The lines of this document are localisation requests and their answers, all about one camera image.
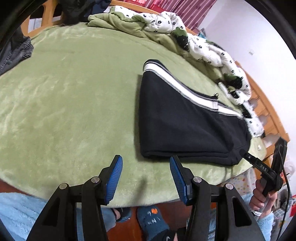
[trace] wooden headboard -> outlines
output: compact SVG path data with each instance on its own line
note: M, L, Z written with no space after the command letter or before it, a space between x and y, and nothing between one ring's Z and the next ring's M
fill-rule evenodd
M54 10L55 10L57 4L58 4L58 0L48 0L43 4L44 12L43 12L43 17L42 17L41 27L34 29L33 31L30 31L30 32L28 32L28 26L29 26L29 21L30 21L30 17L28 17L21 25L24 35L33 37L47 27L61 24L63 22L63 14L61 15L61 20L54 21L54 22L52 21ZM131 3L127 3L127 2L117 1L117 0L112 0L110 5L123 6L123 7L129 8L131 10L134 10L136 12L147 12L147 13L159 14L158 12L153 11L148 8L145 8L145 7L131 4ZM188 29L188 28L186 28L186 29L187 29L187 32L195 34L190 29ZM256 82L252 79L252 77L247 72L246 72L246 75L247 75L247 78L249 80L249 83L250 83L251 89L252 89L251 99L257 100L257 103L258 103L257 107L255 108L256 114L258 116L265 115L268 117L267 124L264 126L265 134L266 135L268 135L268 134L278 135L278 136L283 137L285 140L290 141L288 134L286 133L285 129L283 128L280 118L278 117L276 111L274 110L274 108L271 105L268 98L266 97L266 95L263 93L263 91L260 89L260 87L256 84ZM267 148L267 155L266 155L267 161L268 161L268 157L271 156L273 154L273 152L274 152L274 146L271 145Z

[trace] blue gripper pad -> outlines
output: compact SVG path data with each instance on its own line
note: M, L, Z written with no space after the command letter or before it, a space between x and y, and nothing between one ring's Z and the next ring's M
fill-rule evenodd
M179 198L184 204L186 204L188 202L188 198L187 198L187 192L186 192L187 188L186 188L185 180L183 179L183 176L173 157L170 158L170 172L172 173Z
M121 156L118 156L118 159L115 163L115 166L110 174L110 178L106 184L106 196L105 202L108 204L114 197L115 190L122 172L123 160Z

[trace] wooden floor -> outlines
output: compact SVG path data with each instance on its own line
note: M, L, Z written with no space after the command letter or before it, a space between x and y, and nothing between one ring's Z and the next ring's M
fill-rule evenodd
M21 192L0 180L0 192ZM164 220L172 230L186 226L191 207L181 201L157 204ZM124 223L118 223L107 233L109 241L144 241L140 225L136 218L136 207L132 208L132 217Z

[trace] folded black garment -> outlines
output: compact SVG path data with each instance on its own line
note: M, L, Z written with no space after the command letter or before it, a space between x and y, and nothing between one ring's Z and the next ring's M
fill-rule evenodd
M111 0L59 0L66 18L64 24L87 22L89 14L104 12Z
M233 166L251 135L243 116L178 81L158 60L147 60L139 97L141 154Z

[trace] bed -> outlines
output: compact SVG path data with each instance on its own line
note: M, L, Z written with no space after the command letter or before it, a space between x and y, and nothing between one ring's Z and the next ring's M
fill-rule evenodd
M28 32L29 17L22 23L24 35L32 38L33 56L0 78L0 178L26 193L47 199L60 183L84 183L108 166L115 154L121 154L124 167L111 207L177 199L168 163L148 161L138 152L136 103L143 63L148 58L159 59L189 87L208 95L219 93L222 102L234 106L213 81L155 42L120 31L89 28L83 23L58 26L63 22L63 14L61 20L52 20L57 4L57 0L44 3L39 28ZM158 14L121 1L113 0L111 5ZM126 57L139 51L141 55L135 60ZM176 71L180 66L186 72ZM279 135L289 141L269 100L248 74L247 77L251 98L258 103L255 112L268 117L265 135ZM270 165L272 145L265 149L261 138L253 138L250 152ZM244 160L232 168L192 163L185 166L215 185L251 167Z

